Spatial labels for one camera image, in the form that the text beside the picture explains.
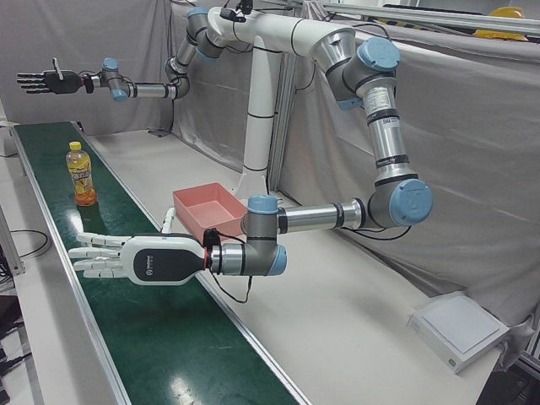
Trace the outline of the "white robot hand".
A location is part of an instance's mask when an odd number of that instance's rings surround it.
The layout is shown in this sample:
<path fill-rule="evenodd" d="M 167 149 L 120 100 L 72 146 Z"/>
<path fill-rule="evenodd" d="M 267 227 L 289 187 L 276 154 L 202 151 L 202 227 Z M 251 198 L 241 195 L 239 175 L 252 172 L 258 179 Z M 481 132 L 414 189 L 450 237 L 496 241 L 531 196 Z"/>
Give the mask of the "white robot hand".
<path fill-rule="evenodd" d="M 100 235 L 82 232 L 68 256 L 73 268 L 86 278 L 127 278 L 138 285 L 183 285 L 205 269 L 206 251 L 190 235 L 173 233 L 176 215 L 165 214 L 159 233 L 134 236 Z"/>

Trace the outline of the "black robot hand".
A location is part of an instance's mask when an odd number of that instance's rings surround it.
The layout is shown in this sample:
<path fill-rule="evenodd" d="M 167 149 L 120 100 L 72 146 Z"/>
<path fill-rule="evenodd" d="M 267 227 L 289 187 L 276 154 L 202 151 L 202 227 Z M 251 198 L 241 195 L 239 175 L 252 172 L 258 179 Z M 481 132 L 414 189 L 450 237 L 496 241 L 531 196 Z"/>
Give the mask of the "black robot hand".
<path fill-rule="evenodd" d="M 56 57 L 52 58 L 51 70 L 41 73 L 18 73 L 16 82 L 27 94 L 73 94 L 84 86 L 83 77 L 74 71 L 61 70 Z"/>

